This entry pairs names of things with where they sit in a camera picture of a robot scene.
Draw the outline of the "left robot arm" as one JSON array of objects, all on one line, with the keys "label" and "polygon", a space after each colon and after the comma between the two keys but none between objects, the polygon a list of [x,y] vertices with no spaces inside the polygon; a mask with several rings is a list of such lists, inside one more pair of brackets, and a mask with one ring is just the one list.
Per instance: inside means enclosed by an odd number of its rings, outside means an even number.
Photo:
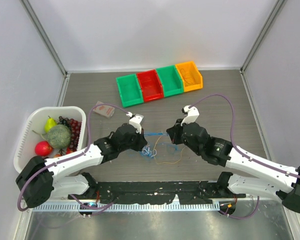
[{"label": "left robot arm", "polygon": [[47,201],[57,188],[58,180],[91,166],[116,159],[126,150],[140,152],[148,142],[142,127],[124,123],[107,137],[100,138],[86,148],[57,158],[32,157],[15,182],[20,190],[17,208],[25,211]]}]

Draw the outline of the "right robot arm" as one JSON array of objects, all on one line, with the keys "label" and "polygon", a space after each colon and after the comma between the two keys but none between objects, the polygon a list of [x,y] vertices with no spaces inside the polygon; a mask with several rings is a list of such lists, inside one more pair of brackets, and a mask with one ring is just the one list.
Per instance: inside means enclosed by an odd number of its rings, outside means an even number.
[{"label": "right robot arm", "polygon": [[300,214],[300,166],[287,166],[251,154],[230,141],[210,136],[196,122],[183,124],[178,119],[166,132],[173,144],[184,144],[207,163],[251,175],[248,178],[223,172],[215,186],[220,197],[233,193],[271,198]]}]

